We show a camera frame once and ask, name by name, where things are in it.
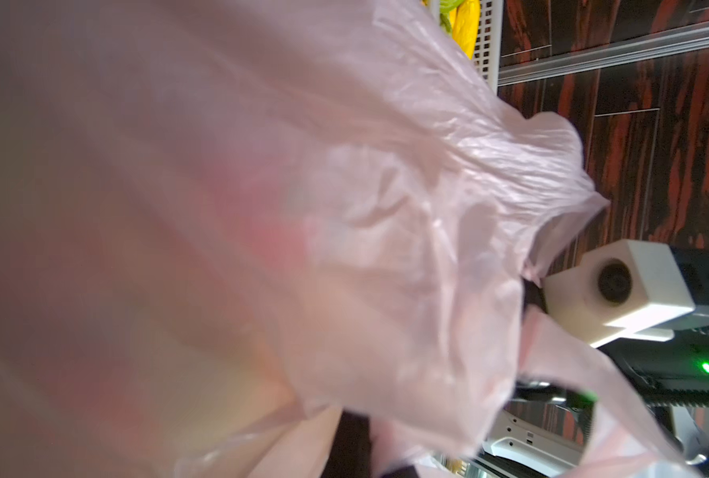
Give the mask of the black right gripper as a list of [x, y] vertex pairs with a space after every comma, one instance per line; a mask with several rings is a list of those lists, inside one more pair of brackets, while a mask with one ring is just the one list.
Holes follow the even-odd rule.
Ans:
[[647, 406], [709, 406], [709, 327], [668, 342], [619, 339], [599, 349]]

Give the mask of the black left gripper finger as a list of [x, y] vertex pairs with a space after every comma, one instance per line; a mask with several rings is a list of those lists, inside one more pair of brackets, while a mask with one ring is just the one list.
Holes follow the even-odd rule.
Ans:
[[330, 448], [322, 478], [370, 478], [370, 421], [344, 411]]

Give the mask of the pink plastic bag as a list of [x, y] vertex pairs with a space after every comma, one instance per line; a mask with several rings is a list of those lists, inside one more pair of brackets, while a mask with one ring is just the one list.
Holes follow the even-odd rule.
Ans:
[[606, 205], [417, 1], [0, 1], [0, 477], [318, 477], [595, 392], [579, 477], [688, 477], [523, 305]]

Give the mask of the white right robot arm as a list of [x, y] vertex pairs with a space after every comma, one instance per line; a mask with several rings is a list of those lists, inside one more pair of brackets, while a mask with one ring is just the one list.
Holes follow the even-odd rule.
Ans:
[[[665, 436], [702, 477], [709, 477], [709, 437], [690, 414], [709, 408], [709, 327], [677, 331], [668, 342], [618, 340], [602, 347], [633, 384]], [[573, 468], [582, 447], [502, 412], [465, 477], [553, 477]]]

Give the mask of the yellow fake banana bunch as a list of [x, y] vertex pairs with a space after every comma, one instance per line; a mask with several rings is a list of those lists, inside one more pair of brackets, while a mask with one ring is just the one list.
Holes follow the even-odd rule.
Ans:
[[423, 0], [444, 33], [449, 36], [470, 59], [474, 60], [482, 7], [479, 0]]

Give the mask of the white perforated plastic basket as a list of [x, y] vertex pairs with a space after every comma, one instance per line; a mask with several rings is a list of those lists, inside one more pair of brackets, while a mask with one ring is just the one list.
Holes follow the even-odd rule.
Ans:
[[478, 28], [473, 61], [478, 73], [496, 93], [501, 68], [504, 0], [480, 2], [481, 18]]

